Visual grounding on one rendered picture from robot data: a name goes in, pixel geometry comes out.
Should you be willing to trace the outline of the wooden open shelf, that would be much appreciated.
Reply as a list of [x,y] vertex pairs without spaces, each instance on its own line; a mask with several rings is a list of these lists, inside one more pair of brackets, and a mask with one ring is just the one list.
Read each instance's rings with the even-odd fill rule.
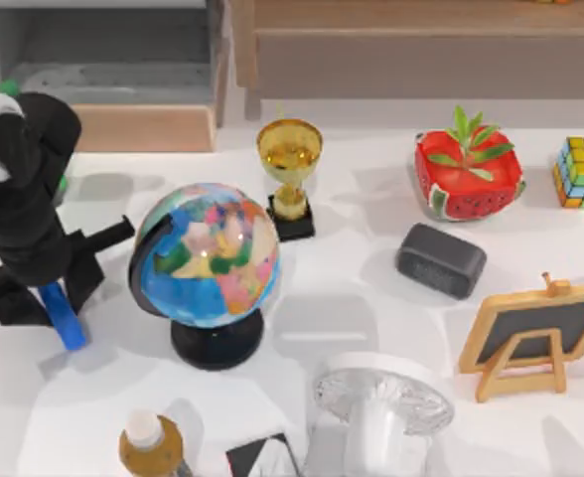
[[584,0],[227,0],[265,98],[584,99]]

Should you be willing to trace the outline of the blue marker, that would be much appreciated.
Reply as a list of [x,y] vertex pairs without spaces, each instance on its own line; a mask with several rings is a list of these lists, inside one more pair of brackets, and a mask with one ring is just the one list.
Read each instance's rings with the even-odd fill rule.
[[68,351],[76,351],[86,345],[86,337],[80,321],[58,282],[38,288],[50,321]]

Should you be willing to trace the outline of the world globe on black stand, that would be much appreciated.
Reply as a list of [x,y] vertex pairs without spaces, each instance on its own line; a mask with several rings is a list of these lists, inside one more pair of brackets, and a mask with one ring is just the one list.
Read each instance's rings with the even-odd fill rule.
[[136,304],[170,322],[179,357],[207,371],[245,362],[264,329],[263,302],[280,271],[279,239],[266,211],[242,191],[195,183],[146,215],[129,261]]

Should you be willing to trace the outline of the pale wooden drawer front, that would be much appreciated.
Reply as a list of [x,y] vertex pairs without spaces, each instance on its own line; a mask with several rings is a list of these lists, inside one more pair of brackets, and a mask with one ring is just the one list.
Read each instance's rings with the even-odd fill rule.
[[82,132],[76,150],[172,153],[215,150],[215,111],[188,104],[76,104]]

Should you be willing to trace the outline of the gold trophy with black base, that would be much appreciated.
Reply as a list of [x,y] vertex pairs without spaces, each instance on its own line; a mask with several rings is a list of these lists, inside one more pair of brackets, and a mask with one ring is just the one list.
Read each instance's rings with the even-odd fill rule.
[[265,172],[280,184],[268,197],[267,208],[279,240],[313,237],[313,213],[303,181],[318,165],[322,133],[303,119],[281,118],[261,128],[256,147]]

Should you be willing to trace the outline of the watermelon plant pot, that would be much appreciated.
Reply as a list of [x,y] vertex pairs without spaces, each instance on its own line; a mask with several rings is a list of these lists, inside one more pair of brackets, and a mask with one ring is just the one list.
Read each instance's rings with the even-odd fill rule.
[[416,136],[414,168],[426,205],[441,220],[484,219],[513,203],[525,181],[514,145],[496,124],[458,105],[453,125]]

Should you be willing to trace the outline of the grey cabinet with dark inside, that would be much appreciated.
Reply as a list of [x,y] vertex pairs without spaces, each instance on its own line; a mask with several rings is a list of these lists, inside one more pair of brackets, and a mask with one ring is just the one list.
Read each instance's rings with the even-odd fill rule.
[[223,116],[224,0],[0,0],[0,82],[76,104],[188,104]]

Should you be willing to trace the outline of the brown bottle with white cap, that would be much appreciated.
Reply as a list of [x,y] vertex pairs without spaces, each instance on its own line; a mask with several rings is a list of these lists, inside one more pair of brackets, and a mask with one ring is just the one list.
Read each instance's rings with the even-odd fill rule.
[[119,436],[119,459],[133,477],[194,477],[177,424],[151,410],[129,414]]

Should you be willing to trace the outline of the wooden framed blackboard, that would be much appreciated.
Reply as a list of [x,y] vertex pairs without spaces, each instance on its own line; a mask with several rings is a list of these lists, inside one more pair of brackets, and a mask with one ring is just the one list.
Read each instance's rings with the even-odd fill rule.
[[584,355],[584,284],[554,280],[541,290],[485,298],[459,357],[480,373],[475,399],[566,391],[565,364]]

